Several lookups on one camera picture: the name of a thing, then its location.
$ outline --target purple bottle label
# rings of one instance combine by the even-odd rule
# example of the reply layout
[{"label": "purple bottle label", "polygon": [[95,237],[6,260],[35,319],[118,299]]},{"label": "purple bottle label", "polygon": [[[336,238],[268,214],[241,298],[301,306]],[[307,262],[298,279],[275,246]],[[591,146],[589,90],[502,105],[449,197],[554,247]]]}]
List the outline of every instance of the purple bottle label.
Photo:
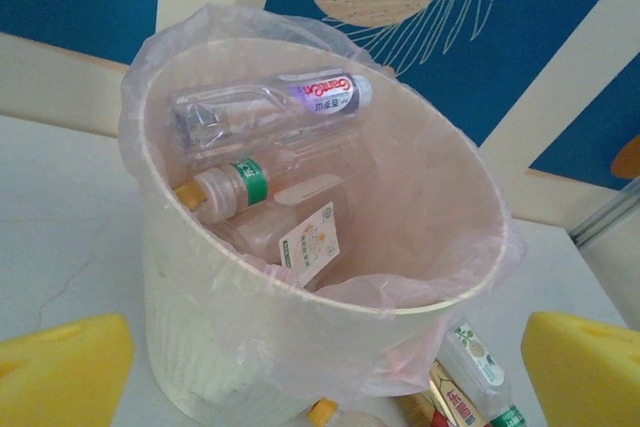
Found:
[{"label": "purple bottle label", "polygon": [[346,74],[310,79],[290,86],[289,92],[308,111],[320,115],[333,114],[341,110],[345,110],[345,113],[355,112],[360,97],[353,77]]}]

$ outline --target white table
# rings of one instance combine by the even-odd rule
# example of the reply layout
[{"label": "white table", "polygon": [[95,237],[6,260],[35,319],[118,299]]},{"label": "white table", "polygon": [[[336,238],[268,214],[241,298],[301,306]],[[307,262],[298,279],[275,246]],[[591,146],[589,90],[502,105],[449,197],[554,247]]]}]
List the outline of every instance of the white table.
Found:
[{"label": "white table", "polygon": [[[156,385],[146,358],[137,185],[114,139],[0,117],[0,339],[121,312],[136,343],[114,427],[196,426]],[[529,253],[465,311],[511,376],[532,427],[544,418],[520,358],[529,314],[561,310],[624,325],[564,230],[519,222]],[[361,402],[405,426],[389,399]],[[307,425],[296,420],[291,425]]]}]

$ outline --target trash can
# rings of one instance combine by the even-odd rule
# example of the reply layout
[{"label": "trash can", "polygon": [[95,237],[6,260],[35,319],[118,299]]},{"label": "trash can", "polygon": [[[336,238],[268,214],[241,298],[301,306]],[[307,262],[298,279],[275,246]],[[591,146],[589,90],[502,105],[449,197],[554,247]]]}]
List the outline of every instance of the trash can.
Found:
[{"label": "trash can", "polygon": [[[123,81],[119,141],[143,202],[149,359],[169,399],[205,424],[280,425],[320,396],[420,390],[456,304],[488,290],[521,252],[473,144],[366,52],[313,22],[210,5],[148,39]],[[350,277],[368,275],[368,283],[354,284],[357,293],[393,286],[375,305],[371,296],[351,300],[348,289],[315,295],[257,271],[172,192],[184,168],[166,137],[169,92],[326,66],[369,79],[374,120],[363,130],[376,158],[391,166],[389,197],[378,199],[370,223],[388,222],[401,238],[385,243],[379,235],[389,233],[376,231],[375,244],[363,241],[354,254],[365,261],[335,279],[348,287]],[[412,143],[417,136],[426,140]],[[396,245],[425,252],[414,272],[394,271]],[[367,272],[366,259],[381,255],[389,256],[389,272]],[[431,284],[423,282],[427,270]],[[423,285],[433,292],[414,295],[412,286]]]}]

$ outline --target yellow foam block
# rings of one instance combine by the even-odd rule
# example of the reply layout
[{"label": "yellow foam block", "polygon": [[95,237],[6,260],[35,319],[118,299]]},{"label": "yellow foam block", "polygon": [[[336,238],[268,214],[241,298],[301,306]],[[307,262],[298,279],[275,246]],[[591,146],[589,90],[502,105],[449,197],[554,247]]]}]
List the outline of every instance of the yellow foam block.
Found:
[{"label": "yellow foam block", "polygon": [[0,342],[0,426],[107,427],[132,361],[118,314]]},{"label": "yellow foam block", "polygon": [[640,426],[640,333],[536,312],[522,358],[549,427]]}]

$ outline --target plastic bottle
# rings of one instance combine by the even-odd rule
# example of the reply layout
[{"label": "plastic bottle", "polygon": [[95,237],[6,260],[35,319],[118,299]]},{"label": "plastic bottle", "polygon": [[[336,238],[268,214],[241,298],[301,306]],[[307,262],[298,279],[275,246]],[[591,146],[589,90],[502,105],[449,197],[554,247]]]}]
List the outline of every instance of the plastic bottle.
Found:
[{"label": "plastic bottle", "polygon": [[335,175],[346,182],[372,172],[374,166],[360,131],[343,129],[213,167],[175,193],[202,222],[215,224],[320,174]]},{"label": "plastic bottle", "polygon": [[447,331],[438,360],[493,427],[524,427],[513,404],[511,383],[477,332],[462,318]]},{"label": "plastic bottle", "polygon": [[365,77],[329,69],[175,92],[171,111],[183,157],[195,162],[274,130],[340,123],[371,95]]},{"label": "plastic bottle", "polygon": [[238,252],[259,257],[268,264],[282,265],[281,239],[328,205],[333,209],[336,255],[319,269],[310,265],[310,269],[297,272],[301,286],[305,286],[321,271],[324,275],[352,244],[353,209],[339,177],[322,174],[276,193],[274,200],[247,209],[230,221],[205,226]]},{"label": "plastic bottle", "polygon": [[307,417],[314,427],[387,427],[371,414],[339,410],[338,404],[329,399],[318,401]]}]

